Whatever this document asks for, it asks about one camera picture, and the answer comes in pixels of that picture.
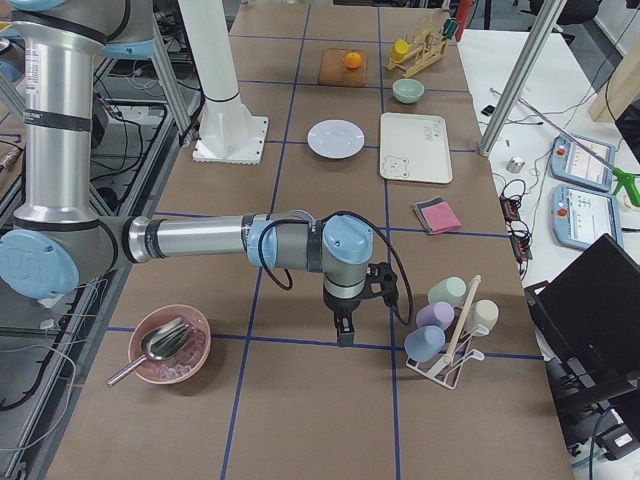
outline white table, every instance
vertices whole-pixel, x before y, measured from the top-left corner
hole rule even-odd
[[[527,34],[521,32],[482,30],[465,30],[464,32],[459,44],[460,56],[469,89],[473,95],[476,115],[483,131],[489,119],[480,111],[486,105],[496,105],[498,102],[498,97],[490,92],[490,88],[500,92],[504,89],[526,37]],[[589,96],[592,93],[589,80],[562,37],[558,34],[551,35],[525,84],[522,97],[538,110],[546,113],[562,112],[580,103],[585,95]],[[621,142],[621,136],[616,127],[613,124],[595,123],[589,117],[587,110],[594,98],[595,96],[592,96],[584,105],[577,108],[566,129],[606,143],[620,144],[616,154],[616,166],[627,172],[639,173],[640,165],[626,143]],[[531,113],[524,106],[516,104],[509,118],[521,119]],[[573,113],[572,109],[563,114],[549,115],[549,117],[564,127]],[[528,119],[530,122],[538,120],[537,117]],[[550,151],[557,135],[558,131],[546,124],[543,126],[506,125],[489,156],[493,172],[502,175],[507,181],[521,178],[528,188],[531,187],[536,181],[532,171],[533,161]],[[518,174],[512,174],[506,170],[507,162],[513,156],[520,156],[526,160],[524,168]],[[547,163],[547,158],[548,154],[537,162],[541,172]],[[520,215],[529,228],[533,229],[531,249],[533,260],[529,262],[528,272],[523,281],[524,286],[543,280],[552,280],[581,253],[579,250],[561,246],[552,231],[551,192],[561,183],[565,182],[547,173],[542,190],[539,182],[533,187],[531,193],[523,198]],[[504,182],[496,176],[498,192],[502,190],[503,184]],[[513,185],[506,193],[510,195],[520,191],[520,186]],[[625,206],[623,197],[624,190],[618,195],[622,225],[640,228],[640,209]],[[538,198],[540,202],[535,213]],[[631,257],[640,261],[640,233],[624,233],[623,243],[624,249]],[[588,478],[587,466],[574,469],[574,474],[576,479]],[[594,477],[599,480],[631,479],[637,478],[636,475],[640,476],[640,450],[616,462],[594,462]]]

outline blue and white device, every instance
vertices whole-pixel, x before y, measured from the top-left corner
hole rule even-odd
[[[553,233],[562,245],[586,250],[603,234],[622,246],[618,201],[613,195],[560,185],[553,192]]]
[[[613,180],[611,171],[613,170],[616,148],[608,143],[596,142],[579,135],[574,136],[604,158],[611,165],[611,168],[606,168],[570,138],[560,135],[553,142],[550,159],[551,172],[561,180],[566,180],[591,190],[608,192],[611,189],[611,181]]]

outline wooden cutting board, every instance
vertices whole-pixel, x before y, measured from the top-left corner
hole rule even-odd
[[[344,66],[344,56],[349,52],[359,53],[362,65],[355,69]],[[327,48],[322,53],[318,84],[333,87],[364,87],[367,83],[367,53],[363,50]]]

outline scoop handle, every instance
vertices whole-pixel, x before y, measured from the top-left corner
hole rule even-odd
[[[109,387],[109,388],[113,387],[116,383],[118,383],[124,377],[129,375],[131,372],[133,372],[136,368],[138,368],[140,365],[142,365],[146,361],[147,361],[147,356],[146,355],[140,355],[138,358],[136,358],[129,365],[127,365],[122,370],[120,370],[118,373],[116,373],[111,378],[109,378],[106,381],[107,387]]]

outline pink bowl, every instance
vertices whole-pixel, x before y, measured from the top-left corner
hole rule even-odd
[[[188,305],[168,305],[147,315],[129,340],[129,361],[142,355],[141,342],[147,333],[178,317],[193,330],[191,338],[173,357],[140,365],[136,375],[144,381],[158,385],[182,382],[204,365],[211,349],[211,328],[205,316]]]

